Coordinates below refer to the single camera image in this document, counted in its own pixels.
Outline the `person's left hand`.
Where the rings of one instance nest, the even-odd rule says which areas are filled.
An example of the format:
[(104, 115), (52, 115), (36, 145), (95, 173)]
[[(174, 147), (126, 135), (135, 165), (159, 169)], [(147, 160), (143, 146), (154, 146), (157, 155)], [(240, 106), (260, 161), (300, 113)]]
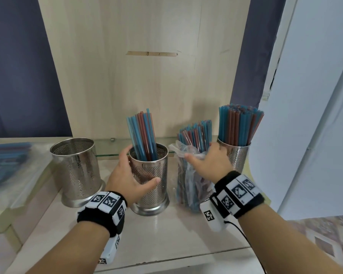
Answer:
[(128, 153), (132, 147), (130, 144), (119, 153), (119, 162), (110, 174), (105, 186), (105, 191), (120, 193), (125, 198), (128, 207), (145, 196), (137, 194), (139, 183), (133, 177), (128, 158)]

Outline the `person's right hand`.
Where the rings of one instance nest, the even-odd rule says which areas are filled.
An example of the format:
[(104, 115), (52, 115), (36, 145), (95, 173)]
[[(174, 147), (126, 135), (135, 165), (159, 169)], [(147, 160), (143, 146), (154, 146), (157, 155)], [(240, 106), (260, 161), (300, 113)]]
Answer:
[(203, 178), (216, 184), (233, 170), (227, 156), (227, 149), (219, 143), (211, 143), (206, 154), (205, 166), (193, 166), (196, 172)]

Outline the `perforated steel holder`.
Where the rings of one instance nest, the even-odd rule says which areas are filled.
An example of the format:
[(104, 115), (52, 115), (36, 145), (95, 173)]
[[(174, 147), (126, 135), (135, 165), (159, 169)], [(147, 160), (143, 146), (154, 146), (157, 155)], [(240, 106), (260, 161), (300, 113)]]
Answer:
[(131, 210), (140, 216), (158, 215), (168, 207), (170, 202), (167, 193), (169, 151), (165, 145), (160, 143), (157, 143), (156, 147), (158, 154), (156, 161), (139, 161), (136, 159), (134, 148), (129, 152), (132, 173), (139, 184), (145, 184), (155, 177), (161, 179), (155, 189), (130, 206)]
[(95, 142), (90, 138), (69, 138), (50, 148), (57, 167), (56, 179), (62, 188), (61, 202), (71, 208), (85, 205), (103, 191)]
[(242, 173), (250, 145), (243, 147), (233, 146), (222, 142), (219, 138), (217, 138), (217, 142), (220, 146), (227, 149), (227, 156), (233, 170)]

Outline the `clear plastic bag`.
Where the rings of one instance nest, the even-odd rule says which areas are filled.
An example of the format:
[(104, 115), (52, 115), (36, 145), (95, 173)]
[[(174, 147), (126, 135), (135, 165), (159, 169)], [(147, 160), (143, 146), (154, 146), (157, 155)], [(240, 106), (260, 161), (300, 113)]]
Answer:
[(176, 198), (177, 202), (190, 211), (200, 211), (200, 204), (215, 193), (214, 184), (201, 177), (193, 166), (185, 159), (185, 154), (193, 154), (196, 158), (203, 160), (207, 152), (199, 152), (192, 146), (177, 140), (170, 144), (169, 150), (174, 152), (174, 158), (178, 163)]

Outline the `person's left forearm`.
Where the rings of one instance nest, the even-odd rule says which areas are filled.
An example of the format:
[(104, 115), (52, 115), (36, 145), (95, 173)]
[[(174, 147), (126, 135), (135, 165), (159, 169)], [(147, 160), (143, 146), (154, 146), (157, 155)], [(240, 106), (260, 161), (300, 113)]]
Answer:
[(103, 226), (81, 221), (26, 274), (93, 274), (109, 238)]

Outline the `person's right forearm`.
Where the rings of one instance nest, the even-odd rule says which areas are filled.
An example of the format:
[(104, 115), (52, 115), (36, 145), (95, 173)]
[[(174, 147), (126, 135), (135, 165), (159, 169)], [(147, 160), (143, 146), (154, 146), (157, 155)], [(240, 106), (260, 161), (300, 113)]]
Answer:
[(343, 274), (343, 267), (265, 203), (238, 222), (267, 274)]

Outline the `bundle of blue red straws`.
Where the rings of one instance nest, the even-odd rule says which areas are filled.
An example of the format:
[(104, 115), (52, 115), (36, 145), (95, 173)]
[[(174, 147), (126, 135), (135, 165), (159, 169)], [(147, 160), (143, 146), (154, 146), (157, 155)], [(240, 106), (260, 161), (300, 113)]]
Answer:
[(139, 161), (158, 160), (156, 137), (150, 110), (147, 108), (146, 112), (141, 111), (127, 117), (127, 126), (136, 159)]
[(251, 144), (263, 117), (264, 112), (252, 106), (220, 106), (218, 139), (231, 146), (246, 147)]
[(199, 152), (208, 152), (212, 141), (212, 121), (202, 120), (187, 127), (180, 129), (177, 140), (186, 145), (196, 147)]

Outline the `black wristband with marker tags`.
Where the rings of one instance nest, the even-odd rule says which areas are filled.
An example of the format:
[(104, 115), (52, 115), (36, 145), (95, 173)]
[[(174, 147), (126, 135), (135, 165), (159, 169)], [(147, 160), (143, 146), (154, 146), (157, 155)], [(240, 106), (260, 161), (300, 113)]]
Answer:
[(210, 201), (223, 219), (228, 215), (239, 219), (265, 202), (260, 188), (237, 171), (231, 171), (220, 179), (215, 184), (215, 190)]
[(109, 232), (110, 238), (115, 237), (123, 231), (127, 205), (126, 199), (118, 192), (98, 192), (78, 211), (77, 222), (96, 223)]

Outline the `light wooden back panel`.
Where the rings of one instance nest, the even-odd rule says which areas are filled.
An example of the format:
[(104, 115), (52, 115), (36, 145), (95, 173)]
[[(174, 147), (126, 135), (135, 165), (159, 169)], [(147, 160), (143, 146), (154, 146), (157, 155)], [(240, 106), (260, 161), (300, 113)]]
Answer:
[(251, 0), (38, 0), (74, 137), (157, 137), (230, 102)]

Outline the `white door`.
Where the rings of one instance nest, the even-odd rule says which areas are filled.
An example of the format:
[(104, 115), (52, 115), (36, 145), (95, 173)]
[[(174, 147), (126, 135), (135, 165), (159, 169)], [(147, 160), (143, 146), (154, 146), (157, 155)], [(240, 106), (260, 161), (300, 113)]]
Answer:
[(286, 220), (343, 215), (343, 0), (295, 0), (251, 174)]

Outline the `flat pack of straws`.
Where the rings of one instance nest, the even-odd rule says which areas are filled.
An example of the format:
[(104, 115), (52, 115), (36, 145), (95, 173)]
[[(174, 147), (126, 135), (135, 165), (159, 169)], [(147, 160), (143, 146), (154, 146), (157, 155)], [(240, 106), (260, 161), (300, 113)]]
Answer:
[(29, 142), (0, 144), (0, 187), (28, 160), (31, 149)]

